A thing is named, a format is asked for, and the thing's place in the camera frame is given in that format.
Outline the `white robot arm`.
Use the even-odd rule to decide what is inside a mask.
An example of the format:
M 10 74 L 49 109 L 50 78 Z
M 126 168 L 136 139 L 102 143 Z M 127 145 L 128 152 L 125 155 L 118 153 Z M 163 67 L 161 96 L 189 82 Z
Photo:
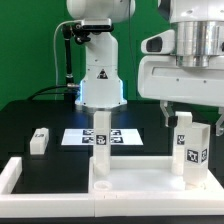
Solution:
M 224 0 L 67 0 L 75 41 L 86 46 L 86 72 L 76 103 L 113 108 L 125 102 L 118 77 L 113 25 L 131 27 L 142 58 L 137 90 L 160 102 L 168 125 L 171 104 L 219 109 L 216 134 L 224 134 Z

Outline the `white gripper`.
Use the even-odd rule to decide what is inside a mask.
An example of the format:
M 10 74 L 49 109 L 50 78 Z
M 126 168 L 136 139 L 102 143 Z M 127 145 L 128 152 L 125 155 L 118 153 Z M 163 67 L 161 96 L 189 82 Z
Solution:
M 222 107 L 216 136 L 224 134 L 224 56 L 211 58 L 207 68 L 180 68 L 174 56 L 145 56 L 139 65 L 138 91 L 143 98 L 165 100 L 160 108 L 169 128 L 178 121 L 172 102 Z

